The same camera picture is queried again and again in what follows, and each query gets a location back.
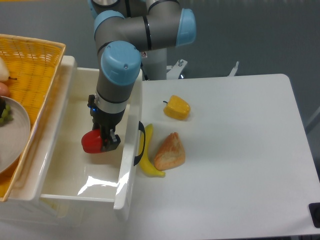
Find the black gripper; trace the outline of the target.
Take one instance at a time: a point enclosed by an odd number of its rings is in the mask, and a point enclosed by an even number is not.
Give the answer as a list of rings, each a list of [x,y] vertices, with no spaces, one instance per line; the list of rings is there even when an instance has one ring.
[[[92,116],[92,130],[99,130],[102,139],[102,152],[110,152],[117,149],[121,143],[118,134],[115,134],[116,125],[122,120],[125,110],[117,113],[108,113],[102,111],[95,103],[96,96],[91,94],[88,96],[87,106],[90,108]]]

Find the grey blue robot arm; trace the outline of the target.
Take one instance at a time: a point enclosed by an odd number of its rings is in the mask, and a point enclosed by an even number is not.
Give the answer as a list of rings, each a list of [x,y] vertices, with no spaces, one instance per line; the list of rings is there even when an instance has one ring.
[[[179,47],[196,39],[196,18],[177,0],[90,0],[99,63],[95,94],[88,97],[92,130],[81,140],[89,154],[115,150],[115,133],[135,81],[142,52]]]

